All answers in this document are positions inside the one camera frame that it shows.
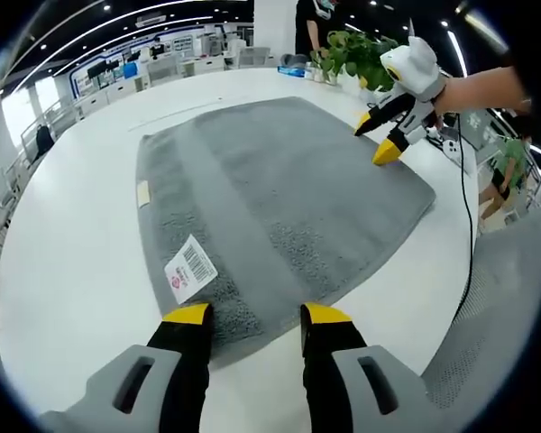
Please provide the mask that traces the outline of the person's right hand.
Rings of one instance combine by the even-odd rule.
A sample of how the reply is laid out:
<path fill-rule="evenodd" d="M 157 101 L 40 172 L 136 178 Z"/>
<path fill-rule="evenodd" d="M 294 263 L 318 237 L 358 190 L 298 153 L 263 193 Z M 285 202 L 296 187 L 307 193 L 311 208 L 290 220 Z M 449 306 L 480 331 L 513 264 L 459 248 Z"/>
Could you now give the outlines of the person's right hand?
<path fill-rule="evenodd" d="M 434 101 L 436 113 L 435 127 L 437 130 L 443 127 L 443 116 L 445 113 L 457 113 L 460 108 L 458 100 L 461 97 L 461 85 L 463 78 L 448 78 L 441 93 Z"/>

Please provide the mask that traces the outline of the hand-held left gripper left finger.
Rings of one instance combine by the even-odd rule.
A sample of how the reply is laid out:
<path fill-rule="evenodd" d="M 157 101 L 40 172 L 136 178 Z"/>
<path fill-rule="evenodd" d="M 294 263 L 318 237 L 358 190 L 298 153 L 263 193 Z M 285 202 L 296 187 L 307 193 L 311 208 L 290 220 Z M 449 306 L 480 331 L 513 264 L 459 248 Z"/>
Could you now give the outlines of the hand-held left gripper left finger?
<path fill-rule="evenodd" d="M 171 311 L 146 345 L 91 375 L 83 397 L 40 416 L 47 432 L 197 432 L 209 384 L 213 308 Z"/>

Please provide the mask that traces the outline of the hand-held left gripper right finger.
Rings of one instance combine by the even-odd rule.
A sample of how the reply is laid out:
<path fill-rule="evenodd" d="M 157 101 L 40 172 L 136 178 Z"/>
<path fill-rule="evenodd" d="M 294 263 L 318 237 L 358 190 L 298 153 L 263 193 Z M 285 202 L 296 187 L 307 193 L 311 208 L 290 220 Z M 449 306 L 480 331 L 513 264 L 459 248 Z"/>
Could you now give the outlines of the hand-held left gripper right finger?
<path fill-rule="evenodd" d="M 303 386 L 313 432 L 431 432 L 422 379 L 380 345 L 367 345 L 341 310 L 300 307 Z"/>

